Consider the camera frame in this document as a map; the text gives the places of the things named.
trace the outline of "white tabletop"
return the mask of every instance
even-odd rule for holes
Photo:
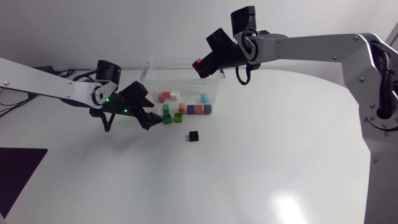
[[[123,71],[122,90],[141,71]],[[199,142],[187,142],[198,131]],[[349,91],[299,73],[234,71],[210,116],[111,131],[37,97],[0,119],[1,147],[49,149],[13,223],[363,223],[369,150]]]

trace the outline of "robotic arm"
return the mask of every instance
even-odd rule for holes
[[[246,85],[262,62],[278,59],[341,63],[346,87],[359,104],[363,138],[371,151],[365,223],[398,223],[398,53],[374,34],[288,38],[256,29],[254,6],[231,14],[235,44],[222,29],[207,41],[212,53],[193,63],[201,78],[235,67]],[[238,67],[246,65],[247,80]]]
[[[73,80],[2,58],[0,68],[1,88],[50,96],[72,106],[89,108],[90,115],[102,119],[107,132],[111,129],[116,114],[136,117],[146,130],[163,121],[163,118],[155,113],[144,111],[143,107],[154,105],[146,99],[148,91],[141,83],[134,82],[123,91],[115,92],[118,89],[121,68],[104,60],[98,61],[96,70],[78,75]],[[94,73],[95,80],[89,77]],[[91,81],[78,82],[81,78]],[[111,113],[109,121],[105,113]]]

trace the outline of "cube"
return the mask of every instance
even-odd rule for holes
[[[163,115],[163,123],[164,124],[170,124],[172,122],[173,122],[172,117],[169,114]]]
[[[178,105],[178,112],[179,113],[185,113],[185,105],[183,103],[180,103]]]
[[[172,100],[178,100],[179,97],[180,97],[180,93],[177,91],[173,91],[170,94],[170,99],[172,99]]]
[[[169,105],[168,104],[163,105],[163,114],[169,114]]]
[[[187,105],[187,114],[195,114],[195,105]]]
[[[202,105],[195,105],[195,114],[203,114]]]
[[[189,141],[199,141],[199,133],[197,131],[190,131],[189,132]]]
[[[182,122],[182,113],[176,113],[174,115],[174,122]]]
[[[201,59],[198,58],[198,59],[192,64],[192,67],[193,67],[196,71],[198,71],[197,65],[198,65],[200,62],[201,62]]]
[[[170,94],[172,92],[170,90],[163,90],[163,94],[165,95],[166,99],[170,99]]]
[[[211,114],[211,105],[203,106],[203,114]]]
[[[164,101],[166,100],[166,96],[163,93],[159,93],[157,99],[159,100],[159,103],[164,103]]]
[[[200,100],[202,103],[208,103],[209,102],[209,95],[207,95],[206,93],[202,93],[200,95]]]

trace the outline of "black mat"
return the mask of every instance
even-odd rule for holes
[[[0,147],[0,213],[5,218],[47,149]]]

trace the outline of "plastic container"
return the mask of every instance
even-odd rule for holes
[[[162,114],[162,105],[169,104],[170,114],[178,113],[178,104],[211,105],[214,110],[218,85],[224,80],[224,73],[217,71],[208,78],[201,79],[193,69],[192,63],[196,58],[191,57],[151,57],[142,71],[140,82],[148,90],[147,98],[155,104],[154,108],[146,108]],[[177,100],[166,99],[164,103],[158,100],[159,93],[164,90],[177,91],[180,96]],[[201,100],[201,94],[209,96],[208,102]]]

